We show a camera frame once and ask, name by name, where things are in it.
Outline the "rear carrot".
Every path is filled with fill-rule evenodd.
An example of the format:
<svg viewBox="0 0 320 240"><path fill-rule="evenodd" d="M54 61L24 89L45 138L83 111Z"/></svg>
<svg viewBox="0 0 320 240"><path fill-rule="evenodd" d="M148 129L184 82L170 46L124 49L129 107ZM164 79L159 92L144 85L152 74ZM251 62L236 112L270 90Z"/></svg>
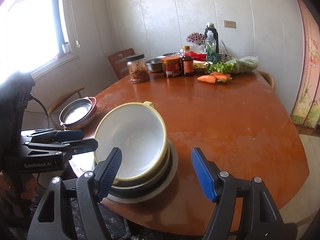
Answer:
<svg viewBox="0 0 320 240"><path fill-rule="evenodd" d="M232 79L231 75L227 73L212 72L211 75L216 77L217 82L227 83Z"/></svg>

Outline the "dark steel bowl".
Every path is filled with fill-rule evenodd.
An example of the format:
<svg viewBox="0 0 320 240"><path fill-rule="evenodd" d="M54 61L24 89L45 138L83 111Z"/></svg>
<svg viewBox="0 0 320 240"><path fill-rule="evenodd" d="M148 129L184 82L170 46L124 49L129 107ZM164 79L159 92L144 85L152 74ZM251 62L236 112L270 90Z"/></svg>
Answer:
<svg viewBox="0 0 320 240"><path fill-rule="evenodd" d="M156 168L155 172L152 175L147 176L146 178L138 179L137 182L129 183L126 186L123 183L113 185L111 187L110 193L115 195L120 194L137 194L139 191L146 190L157 182L164 176L170 163L170 147L167 146L167 152L165 154L164 160L161 162L160 166Z"/></svg>

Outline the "carrot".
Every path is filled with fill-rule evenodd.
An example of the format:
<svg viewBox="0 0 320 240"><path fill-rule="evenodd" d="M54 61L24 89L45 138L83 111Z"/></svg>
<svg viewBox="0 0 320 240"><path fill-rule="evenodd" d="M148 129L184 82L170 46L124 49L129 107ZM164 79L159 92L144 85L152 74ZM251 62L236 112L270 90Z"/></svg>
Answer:
<svg viewBox="0 0 320 240"><path fill-rule="evenodd" d="M217 83L217 78L212 75L203 75L199 76L197 78L198 81L205 82L205 83L210 83L210 84L216 84Z"/></svg>
<svg viewBox="0 0 320 240"><path fill-rule="evenodd" d="M212 72L211 75L216 77L217 82L227 83L232 79L231 75L227 73Z"/></svg>

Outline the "large steel plate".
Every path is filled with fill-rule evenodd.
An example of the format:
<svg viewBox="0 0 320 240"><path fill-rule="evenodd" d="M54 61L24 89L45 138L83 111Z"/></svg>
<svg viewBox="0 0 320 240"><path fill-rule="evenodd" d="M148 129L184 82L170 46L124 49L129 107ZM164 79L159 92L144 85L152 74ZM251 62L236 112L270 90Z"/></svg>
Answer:
<svg viewBox="0 0 320 240"><path fill-rule="evenodd" d="M169 186L177 168L178 153L173 143L168 139L165 164L152 179L131 187L112 186L107 199L121 204L136 204L150 200Z"/></svg>

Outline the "glass jar black lid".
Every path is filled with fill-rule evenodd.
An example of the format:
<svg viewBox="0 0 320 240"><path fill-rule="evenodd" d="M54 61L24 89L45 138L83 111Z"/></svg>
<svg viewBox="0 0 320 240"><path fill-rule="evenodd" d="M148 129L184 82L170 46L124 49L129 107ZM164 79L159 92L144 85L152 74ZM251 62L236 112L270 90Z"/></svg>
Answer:
<svg viewBox="0 0 320 240"><path fill-rule="evenodd" d="M132 83L142 83L150 79L144 54L128 56L126 61Z"/></svg>

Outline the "front carrot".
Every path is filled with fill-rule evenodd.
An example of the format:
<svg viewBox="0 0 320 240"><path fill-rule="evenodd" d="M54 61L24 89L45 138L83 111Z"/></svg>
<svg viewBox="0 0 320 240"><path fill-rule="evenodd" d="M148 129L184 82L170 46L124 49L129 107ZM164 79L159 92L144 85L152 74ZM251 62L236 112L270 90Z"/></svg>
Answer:
<svg viewBox="0 0 320 240"><path fill-rule="evenodd" d="M217 83L217 78L212 75L203 75L199 76L197 78L198 81L205 82L205 83L210 83L210 84L216 84Z"/></svg>

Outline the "steel basin on table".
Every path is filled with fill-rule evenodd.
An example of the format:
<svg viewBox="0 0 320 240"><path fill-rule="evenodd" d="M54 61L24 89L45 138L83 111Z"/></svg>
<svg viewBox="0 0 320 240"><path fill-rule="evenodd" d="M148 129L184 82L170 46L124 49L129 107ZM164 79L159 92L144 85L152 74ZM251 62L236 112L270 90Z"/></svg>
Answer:
<svg viewBox="0 0 320 240"><path fill-rule="evenodd" d="M151 59L146 61L147 69L150 73L161 73L163 72L162 61L161 58Z"/></svg>

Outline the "yellow white ceramic bowl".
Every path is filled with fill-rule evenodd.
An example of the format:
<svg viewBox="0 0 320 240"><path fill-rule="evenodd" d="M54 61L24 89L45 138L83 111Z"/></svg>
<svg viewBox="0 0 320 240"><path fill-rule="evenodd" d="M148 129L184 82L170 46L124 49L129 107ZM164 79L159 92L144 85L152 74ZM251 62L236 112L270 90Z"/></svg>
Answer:
<svg viewBox="0 0 320 240"><path fill-rule="evenodd" d="M115 147L122 151L117 181L140 180L154 174L165 159L167 128L152 102L129 102L109 113L99 123L94 139L97 163L105 160Z"/></svg>

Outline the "clear plastic bottle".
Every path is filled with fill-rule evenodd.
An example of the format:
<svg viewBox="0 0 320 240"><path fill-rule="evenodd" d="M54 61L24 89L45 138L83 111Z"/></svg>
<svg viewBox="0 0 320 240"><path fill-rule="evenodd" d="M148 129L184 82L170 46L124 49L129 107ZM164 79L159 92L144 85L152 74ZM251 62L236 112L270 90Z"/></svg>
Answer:
<svg viewBox="0 0 320 240"><path fill-rule="evenodd" d="M207 38L205 39L207 62L216 63L216 41L213 38L212 32L207 33Z"/></svg>

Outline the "black thermos flask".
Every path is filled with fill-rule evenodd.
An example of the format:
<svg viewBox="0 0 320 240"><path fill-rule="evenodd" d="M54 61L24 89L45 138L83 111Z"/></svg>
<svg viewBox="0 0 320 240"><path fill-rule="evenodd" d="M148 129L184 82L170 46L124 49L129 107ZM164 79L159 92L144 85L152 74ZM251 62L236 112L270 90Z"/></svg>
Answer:
<svg viewBox="0 0 320 240"><path fill-rule="evenodd" d="M219 35L218 35L218 32L217 32L217 29L215 28L214 23L209 22L209 23L206 24L206 28L205 28L205 31L204 31L204 39L207 38L207 33L209 31L212 32L213 38L216 41L216 49L215 49L215 51L218 54L219 53Z"/></svg>

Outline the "stainless steel bowl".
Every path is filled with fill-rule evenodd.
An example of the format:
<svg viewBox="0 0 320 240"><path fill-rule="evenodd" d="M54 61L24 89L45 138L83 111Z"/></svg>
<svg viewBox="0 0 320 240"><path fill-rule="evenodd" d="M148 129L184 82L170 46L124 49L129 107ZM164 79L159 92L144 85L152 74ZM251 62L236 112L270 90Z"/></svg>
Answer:
<svg viewBox="0 0 320 240"><path fill-rule="evenodd" d="M81 98L69 103L60 113L60 125L73 126L84 117L88 116L91 109L92 102L89 98Z"/></svg>

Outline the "dark soy sauce bottle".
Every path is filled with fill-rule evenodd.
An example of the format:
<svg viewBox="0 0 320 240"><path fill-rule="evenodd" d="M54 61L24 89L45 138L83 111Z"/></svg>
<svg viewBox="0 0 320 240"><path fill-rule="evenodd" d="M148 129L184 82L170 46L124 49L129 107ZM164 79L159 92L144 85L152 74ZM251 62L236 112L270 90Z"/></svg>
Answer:
<svg viewBox="0 0 320 240"><path fill-rule="evenodd" d="M182 47L182 66L183 66L183 74L184 76L193 76L194 75L194 59L191 55L190 47L183 46Z"/></svg>

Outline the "wooden chair behind table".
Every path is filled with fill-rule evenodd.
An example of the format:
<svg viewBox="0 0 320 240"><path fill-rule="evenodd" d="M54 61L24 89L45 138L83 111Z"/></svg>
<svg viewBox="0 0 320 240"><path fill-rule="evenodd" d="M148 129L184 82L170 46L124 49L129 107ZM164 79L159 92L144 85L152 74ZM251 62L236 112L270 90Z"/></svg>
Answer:
<svg viewBox="0 0 320 240"><path fill-rule="evenodd" d="M274 80L274 78L267 72L262 71L262 70L258 70L259 73L259 81L262 81L263 83L268 83L268 85L270 86L270 88L275 91L276 89L276 82Z"/></svg>

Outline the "brown slatted wooden chair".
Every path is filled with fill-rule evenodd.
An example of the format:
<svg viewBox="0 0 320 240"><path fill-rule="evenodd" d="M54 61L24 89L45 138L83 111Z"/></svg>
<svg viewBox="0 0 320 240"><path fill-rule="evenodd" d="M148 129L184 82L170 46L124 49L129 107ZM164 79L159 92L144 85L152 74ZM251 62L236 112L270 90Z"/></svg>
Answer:
<svg viewBox="0 0 320 240"><path fill-rule="evenodd" d="M126 58L132 55L135 55L135 51L130 48L127 50L118 51L107 57L119 80L129 75Z"/></svg>

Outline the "pink silicone handled bowl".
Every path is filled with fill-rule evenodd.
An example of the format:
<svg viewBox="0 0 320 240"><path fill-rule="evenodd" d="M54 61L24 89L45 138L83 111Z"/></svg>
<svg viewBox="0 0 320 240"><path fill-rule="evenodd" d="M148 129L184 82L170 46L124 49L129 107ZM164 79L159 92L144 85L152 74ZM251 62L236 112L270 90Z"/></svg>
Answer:
<svg viewBox="0 0 320 240"><path fill-rule="evenodd" d="M95 117L97 100L95 97L85 97L69 103L60 113L60 125L67 130L85 127Z"/></svg>

